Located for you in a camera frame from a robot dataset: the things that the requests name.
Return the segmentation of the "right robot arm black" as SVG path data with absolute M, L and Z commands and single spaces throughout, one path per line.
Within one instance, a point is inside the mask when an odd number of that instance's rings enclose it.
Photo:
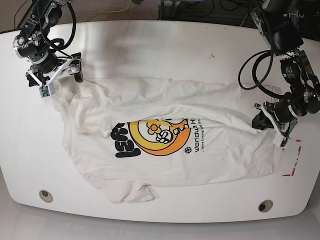
M 62 7 L 67 6 L 72 17 L 71 34 L 68 41 L 62 38 L 49 39 L 50 29 L 57 25 L 62 17 Z M 70 0 L 33 0 L 28 10 L 28 18 L 24 22 L 19 35 L 13 41 L 13 48 L 19 58 L 31 63 L 30 70 L 39 80 L 37 82 L 30 73 L 26 74 L 28 86 L 41 86 L 47 83 L 48 76 L 70 59 L 73 67 L 69 72 L 77 83 L 83 82 L 81 53 L 69 55 L 64 52 L 76 34 L 77 20 Z

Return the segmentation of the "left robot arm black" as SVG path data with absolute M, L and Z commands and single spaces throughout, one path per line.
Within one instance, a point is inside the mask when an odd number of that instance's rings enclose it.
M 251 75 L 254 86 L 240 87 L 245 91 L 260 89 L 276 102 L 255 104 L 259 113 L 253 118 L 251 126 L 260 131 L 273 129 L 273 143 L 284 147 L 298 119 L 306 114 L 316 114 L 320 110 L 320 81 L 315 75 L 304 50 L 303 39 L 289 17 L 294 6 L 292 0 L 254 0 L 250 13 L 260 35 L 270 49 L 254 54 L 256 58 Z M 290 91 L 278 94 L 263 86 L 275 56 L 281 56 L 280 70 Z

